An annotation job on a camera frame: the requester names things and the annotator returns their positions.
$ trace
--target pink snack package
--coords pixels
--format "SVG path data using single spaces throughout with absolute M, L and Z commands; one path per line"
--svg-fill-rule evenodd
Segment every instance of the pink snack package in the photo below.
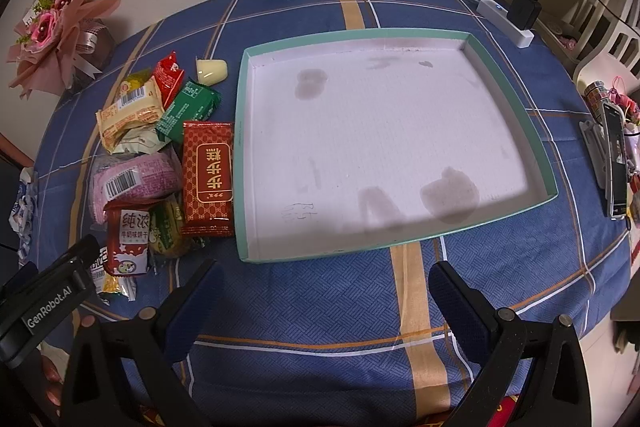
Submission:
M 94 165 L 89 205 L 95 222 L 102 225 L 106 221 L 104 206 L 111 200 L 152 200 L 181 188 L 182 166 L 174 149 L 166 147 L 115 165 Z

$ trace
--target flower bouquet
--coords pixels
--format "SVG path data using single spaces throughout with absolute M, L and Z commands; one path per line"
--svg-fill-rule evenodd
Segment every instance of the flower bouquet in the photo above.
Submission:
M 120 0 L 36 0 L 14 28 L 20 36 L 9 47 L 7 62 L 17 62 L 18 68 L 10 87 L 22 86 L 20 97 L 33 89 L 60 95 L 74 87 L 76 71 L 94 78 L 100 72 L 94 55 L 105 62 L 104 48 L 114 45 L 96 18 L 119 5 Z

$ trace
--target snack pile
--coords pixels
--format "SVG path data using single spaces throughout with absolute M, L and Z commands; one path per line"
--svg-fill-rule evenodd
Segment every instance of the snack pile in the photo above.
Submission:
M 185 80 L 171 52 L 124 78 L 95 115 L 108 154 L 92 162 L 88 210 L 107 239 L 91 272 L 106 303 L 134 300 L 135 277 L 203 246 L 203 236 L 234 235 L 234 126 L 205 121 L 222 102 L 209 80 Z

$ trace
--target barcode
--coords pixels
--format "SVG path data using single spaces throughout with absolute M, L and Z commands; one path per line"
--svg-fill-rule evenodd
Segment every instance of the barcode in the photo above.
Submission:
M 120 97 L 118 100 L 118 109 L 122 109 L 126 105 L 129 105 L 131 102 L 135 102 L 140 98 L 145 97 L 145 86 L 139 87 L 138 89 L 134 89 L 133 91 L 129 91 L 127 94 Z
M 129 169 L 116 177 L 107 181 L 104 184 L 104 191 L 107 193 L 107 201 L 111 201 L 117 198 L 119 195 L 124 194 L 130 188 L 140 185 L 140 175 L 137 171 Z

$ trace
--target green-rimmed box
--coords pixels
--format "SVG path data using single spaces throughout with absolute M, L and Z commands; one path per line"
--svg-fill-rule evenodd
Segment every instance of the green-rimmed box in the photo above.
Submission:
M 458 232 L 558 195 L 513 87 L 466 32 L 376 28 L 244 51 L 234 139 L 242 260 Z

